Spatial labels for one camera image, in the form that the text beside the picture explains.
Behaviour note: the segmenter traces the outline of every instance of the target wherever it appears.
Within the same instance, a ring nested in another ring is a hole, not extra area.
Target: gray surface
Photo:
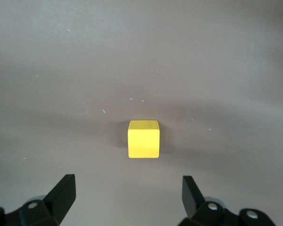
[[[132,119],[158,159],[128,158]],[[283,1],[0,0],[0,206],[66,173],[65,226],[175,226],[182,175],[283,225]]]

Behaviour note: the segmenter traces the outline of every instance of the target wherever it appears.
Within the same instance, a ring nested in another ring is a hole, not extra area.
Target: bolt
[[[248,211],[246,212],[246,215],[249,216],[250,218],[258,219],[258,214],[255,213],[254,211],[248,210]]]
[[[30,203],[27,207],[28,207],[29,209],[33,209],[33,208],[35,208],[37,205],[38,205],[37,202],[32,202],[32,203]]]
[[[217,205],[216,205],[215,203],[212,203],[212,202],[210,202],[210,203],[208,204],[208,207],[209,207],[211,210],[217,210],[217,209],[218,209]]]

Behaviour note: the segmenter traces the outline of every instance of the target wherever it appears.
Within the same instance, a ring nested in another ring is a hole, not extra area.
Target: cube top face
[[[129,158],[158,158],[159,136],[157,121],[131,121],[128,129]]]

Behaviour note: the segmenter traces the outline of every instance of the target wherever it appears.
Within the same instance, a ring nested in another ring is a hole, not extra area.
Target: yellow cube
[[[159,157],[159,125],[156,120],[133,120],[128,129],[129,158]]]

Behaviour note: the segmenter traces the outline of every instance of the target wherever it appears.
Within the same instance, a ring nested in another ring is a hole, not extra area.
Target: black bracket
[[[59,226],[75,196],[75,176],[65,175],[43,200],[29,201],[9,214],[0,207],[0,226]]]
[[[237,216],[216,202],[206,202],[191,176],[183,177],[182,199],[188,217],[179,226],[275,226],[259,210],[242,209]]]

